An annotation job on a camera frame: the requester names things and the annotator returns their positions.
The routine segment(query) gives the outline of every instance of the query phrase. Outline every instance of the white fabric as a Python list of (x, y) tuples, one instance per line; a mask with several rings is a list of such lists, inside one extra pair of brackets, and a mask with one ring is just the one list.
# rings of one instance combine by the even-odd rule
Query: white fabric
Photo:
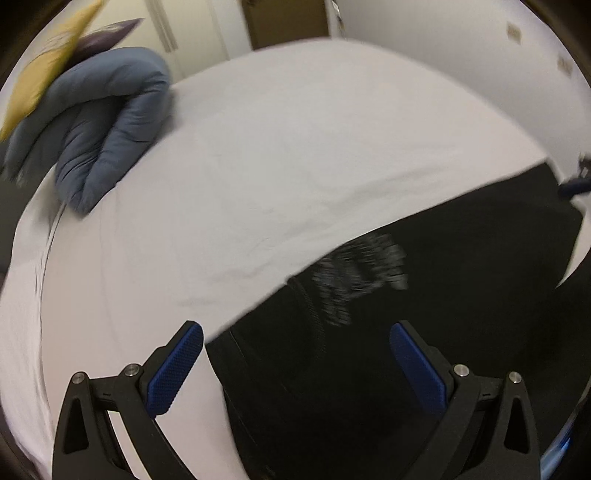
[(62, 211), (52, 169), (18, 222), (0, 296), (0, 403), (15, 440), (43, 478), (50, 477), (54, 430), (41, 370), (41, 286)]
[[(9, 326), (2, 317), (0, 352), (12, 344), (10, 360), (0, 353), (2, 401), (39, 463), (51, 455), (49, 412), (56, 422), (75, 371), (98, 377), (143, 362), (186, 319), (211, 339), (341, 243), (545, 157), (441, 74), (353, 42), (250, 54), (177, 84), (176, 97), (164, 138), (90, 215), (59, 220), (41, 305), (48, 404), (24, 394), (43, 390), (38, 311), (10, 310)], [(10, 285), (16, 269), (2, 308), (30, 298), (24, 280)], [(22, 375), (7, 383), (15, 369)], [(200, 480), (246, 479), (205, 350), (158, 422)]]

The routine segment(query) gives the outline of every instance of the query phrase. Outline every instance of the metal screw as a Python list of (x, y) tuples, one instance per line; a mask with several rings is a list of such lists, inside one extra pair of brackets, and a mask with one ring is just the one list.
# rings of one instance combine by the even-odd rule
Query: metal screw
[(72, 376), (72, 383), (75, 385), (81, 384), (85, 378), (84, 372), (78, 372)]
[(521, 383), (523, 378), (521, 377), (521, 375), (519, 373), (511, 372), (509, 374), (509, 380), (511, 380), (513, 383)]
[(125, 367), (123, 371), (126, 377), (134, 377), (139, 373), (139, 365), (138, 364), (129, 364)]
[(458, 377), (467, 377), (470, 375), (470, 369), (466, 365), (457, 364), (453, 367), (454, 373)]

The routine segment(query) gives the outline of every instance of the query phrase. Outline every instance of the mattress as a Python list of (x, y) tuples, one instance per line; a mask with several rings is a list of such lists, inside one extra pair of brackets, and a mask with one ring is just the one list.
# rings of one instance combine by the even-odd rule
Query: mattress
[[(326, 252), (546, 158), (461, 85), (356, 42), (259, 51), (174, 94), (166, 131), (118, 186), (85, 218), (51, 204), (43, 242), (21, 254), (27, 267), (13, 256), (0, 394), (46, 478), (74, 372), (141, 363), (187, 319), (211, 340)], [(40, 218), (50, 192), (46, 182), (22, 225)], [(585, 219), (565, 278), (589, 238)], [(23, 311), (24, 299), (34, 307)], [(148, 478), (114, 422), (134, 474)], [(248, 478), (205, 350), (158, 423), (200, 480)]]

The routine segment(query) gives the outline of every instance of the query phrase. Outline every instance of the purple package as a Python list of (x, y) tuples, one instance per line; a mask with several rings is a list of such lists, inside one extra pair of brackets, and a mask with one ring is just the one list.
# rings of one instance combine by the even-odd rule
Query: purple package
[(68, 61), (65, 70), (71, 69), (74, 65), (77, 65), (81, 61), (89, 59), (98, 53), (110, 50), (129, 35), (142, 20), (143, 18), (135, 18), (133, 20), (112, 23), (111, 25), (106, 25), (95, 30), (84, 37), (80, 37), (76, 49)]

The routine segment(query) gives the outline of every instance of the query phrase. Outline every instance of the bed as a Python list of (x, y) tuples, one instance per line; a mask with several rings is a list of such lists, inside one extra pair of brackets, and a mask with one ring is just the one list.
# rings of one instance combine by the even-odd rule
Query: bed
[[(352, 41), (260, 51), (173, 91), (161, 138), (90, 214), (60, 206), (48, 176), (21, 218), (0, 394), (43, 478), (74, 372), (142, 362), (187, 319), (211, 340), (344, 242), (547, 156), (461, 85)], [(564, 278), (590, 245), (585, 216)], [(196, 478), (248, 478), (205, 350), (159, 425)]]

